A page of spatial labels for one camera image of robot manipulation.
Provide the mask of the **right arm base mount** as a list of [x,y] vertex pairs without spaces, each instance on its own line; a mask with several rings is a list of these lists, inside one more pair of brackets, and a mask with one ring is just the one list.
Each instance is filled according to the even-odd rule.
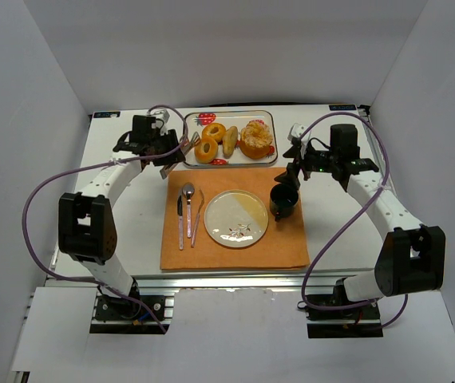
[[348,306],[344,279],[338,280],[329,294],[308,294],[312,308],[304,302],[297,307],[306,313],[307,336],[309,339],[382,338],[381,316],[378,305],[369,304],[356,308],[339,310]]

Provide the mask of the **golden bagel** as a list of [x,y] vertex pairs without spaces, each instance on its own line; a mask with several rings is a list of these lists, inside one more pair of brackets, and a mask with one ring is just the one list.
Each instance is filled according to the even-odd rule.
[[195,158],[199,164],[209,164],[217,156],[218,143],[210,136],[205,136],[195,146]]

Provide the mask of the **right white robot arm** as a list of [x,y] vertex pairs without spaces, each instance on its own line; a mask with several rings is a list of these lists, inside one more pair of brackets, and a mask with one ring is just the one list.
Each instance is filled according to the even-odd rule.
[[313,148],[310,133],[293,124],[292,143],[285,153],[292,161],[276,181],[298,191],[299,175],[328,173],[356,200],[382,237],[374,269],[339,281],[335,307],[357,307],[384,297],[438,290],[445,269],[445,233],[412,215],[386,187],[386,178],[369,158],[360,156],[358,130],[352,124],[334,124],[326,150]]

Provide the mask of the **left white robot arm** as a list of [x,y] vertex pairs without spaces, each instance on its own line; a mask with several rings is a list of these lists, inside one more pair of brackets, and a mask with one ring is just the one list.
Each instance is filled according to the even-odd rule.
[[188,126],[182,135],[167,128],[169,114],[135,115],[132,128],[113,147],[108,164],[95,178],[75,193],[65,193],[58,203],[58,246],[60,252],[80,263],[99,283],[102,294],[138,297],[135,279],[116,256],[117,229],[113,206],[149,164],[166,166],[184,161]]

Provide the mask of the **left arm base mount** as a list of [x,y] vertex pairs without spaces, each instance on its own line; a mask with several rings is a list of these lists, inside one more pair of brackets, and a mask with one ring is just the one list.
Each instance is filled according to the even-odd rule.
[[89,332],[111,335],[164,334],[144,307],[103,294],[99,294],[95,301]]

